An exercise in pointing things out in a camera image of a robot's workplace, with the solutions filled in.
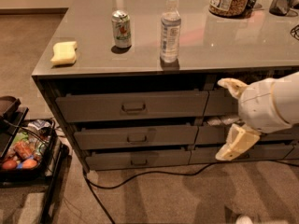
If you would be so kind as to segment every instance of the sponge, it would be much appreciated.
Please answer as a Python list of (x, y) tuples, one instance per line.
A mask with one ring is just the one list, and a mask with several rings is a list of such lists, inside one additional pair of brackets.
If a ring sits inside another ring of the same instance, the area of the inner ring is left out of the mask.
[(75, 49), (77, 41), (59, 42), (53, 46), (54, 56), (51, 59), (53, 65), (75, 63), (77, 57)]

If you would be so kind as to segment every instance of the silver can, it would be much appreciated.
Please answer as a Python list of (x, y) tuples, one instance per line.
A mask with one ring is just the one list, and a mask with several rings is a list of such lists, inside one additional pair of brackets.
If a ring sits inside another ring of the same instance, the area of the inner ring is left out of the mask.
[(132, 46), (130, 17), (125, 11), (116, 10), (112, 13), (112, 29), (116, 47), (127, 49)]

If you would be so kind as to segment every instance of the countertop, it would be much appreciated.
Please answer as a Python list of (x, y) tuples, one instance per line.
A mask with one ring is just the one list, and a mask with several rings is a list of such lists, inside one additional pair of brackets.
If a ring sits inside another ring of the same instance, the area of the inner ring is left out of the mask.
[[(298, 16), (275, 16), (269, 13), (272, 0), (258, 0), (247, 18), (222, 18), (209, 12), (209, 1), (178, 0), (182, 18), (179, 57), (178, 63), (167, 66), (159, 58), (165, 0), (75, 0), (33, 76), (115, 76), (299, 65), (299, 41), (290, 35)], [(111, 14), (116, 9), (127, 10), (131, 17), (132, 46), (126, 52), (113, 47)], [(53, 45), (72, 40), (78, 42), (75, 64), (53, 66)]]

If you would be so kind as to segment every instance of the plastic bottle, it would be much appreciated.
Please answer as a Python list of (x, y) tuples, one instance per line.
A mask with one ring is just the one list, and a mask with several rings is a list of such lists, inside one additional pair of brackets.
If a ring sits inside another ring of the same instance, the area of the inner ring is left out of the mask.
[(178, 58), (180, 25), (178, 0), (167, 0), (166, 11), (161, 17), (160, 57), (165, 63), (172, 63)]

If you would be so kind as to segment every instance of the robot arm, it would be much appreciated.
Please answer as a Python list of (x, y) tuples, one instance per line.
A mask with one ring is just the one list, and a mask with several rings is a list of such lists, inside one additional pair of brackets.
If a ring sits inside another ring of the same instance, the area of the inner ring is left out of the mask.
[(233, 160), (254, 146), (262, 133), (290, 129), (299, 123), (299, 72), (250, 85), (231, 78), (218, 84), (238, 99), (238, 115), (245, 125), (232, 125), (217, 160)]

